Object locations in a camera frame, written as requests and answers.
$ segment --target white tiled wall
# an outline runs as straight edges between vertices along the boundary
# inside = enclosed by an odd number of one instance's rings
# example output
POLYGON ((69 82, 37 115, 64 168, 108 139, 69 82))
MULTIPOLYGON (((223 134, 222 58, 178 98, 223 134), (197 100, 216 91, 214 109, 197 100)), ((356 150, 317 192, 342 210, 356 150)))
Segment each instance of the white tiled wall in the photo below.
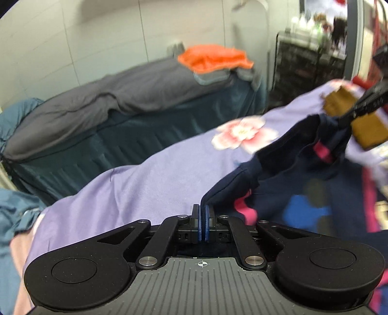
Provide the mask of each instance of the white tiled wall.
POLYGON ((0 106, 58 93, 166 56, 168 45, 217 43, 263 68, 299 0, 19 0, 0 19, 0 106))

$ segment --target pink flower print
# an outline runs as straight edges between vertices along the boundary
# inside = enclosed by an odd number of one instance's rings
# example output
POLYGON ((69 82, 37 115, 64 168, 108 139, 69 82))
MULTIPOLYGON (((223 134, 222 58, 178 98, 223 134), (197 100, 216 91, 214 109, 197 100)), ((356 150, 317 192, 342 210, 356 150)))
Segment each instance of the pink flower print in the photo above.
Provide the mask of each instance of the pink flower print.
POLYGON ((241 146, 250 154, 270 144, 278 137, 275 130, 263 128, 261 116, 250 116, 229 121, 217 128, 221 133, 211 140, 217 150, 236 149, 241 146))

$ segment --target gray ribbed plate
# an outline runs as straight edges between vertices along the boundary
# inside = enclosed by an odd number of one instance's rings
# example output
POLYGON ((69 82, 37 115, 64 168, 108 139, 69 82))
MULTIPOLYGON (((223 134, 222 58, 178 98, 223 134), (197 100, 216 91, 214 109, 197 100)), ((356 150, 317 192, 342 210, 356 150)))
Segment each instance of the gray ribbed plate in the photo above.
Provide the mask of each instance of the gray ribbed plate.
MULTIPOLYGON (((37 307, 31 315, 62 314, 37 307)), ((234 258, 170 258, 157 270, 139 272, 117 299, 79 315, 327 315, 283 297, 264 272, 246 271, 234 258)), ((372 315, 363 306, 336 314, 372 315)))

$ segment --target blue patch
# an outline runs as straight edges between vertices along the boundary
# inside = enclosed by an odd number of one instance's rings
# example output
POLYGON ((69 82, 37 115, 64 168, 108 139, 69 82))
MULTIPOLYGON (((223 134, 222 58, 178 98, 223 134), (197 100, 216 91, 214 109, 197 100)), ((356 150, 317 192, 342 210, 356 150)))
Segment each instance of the blue patch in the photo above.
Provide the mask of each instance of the blue patch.
POLYGON ((283 213, 285 225, 317 233, 317 224, 322 216, 330 215, 329 207, 315 208, 306 196, 291 197, 283 213))

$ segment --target metal screw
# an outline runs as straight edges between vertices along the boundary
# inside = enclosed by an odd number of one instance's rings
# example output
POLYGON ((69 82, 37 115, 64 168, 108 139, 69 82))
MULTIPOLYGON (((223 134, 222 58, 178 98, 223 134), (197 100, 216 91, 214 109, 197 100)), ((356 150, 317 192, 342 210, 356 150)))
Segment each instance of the metal screw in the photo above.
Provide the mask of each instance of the metal screw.
POLYGON ((155 257, 152 256, 144 256, 139 259, 139 264, 142 266, 153 266, 158 262, 158 260, 155 257))
POLYGON ((260 256, 249 256, 245 258, 245 262, 251 266, 259 266, 264 263, 264 258, 260 256))

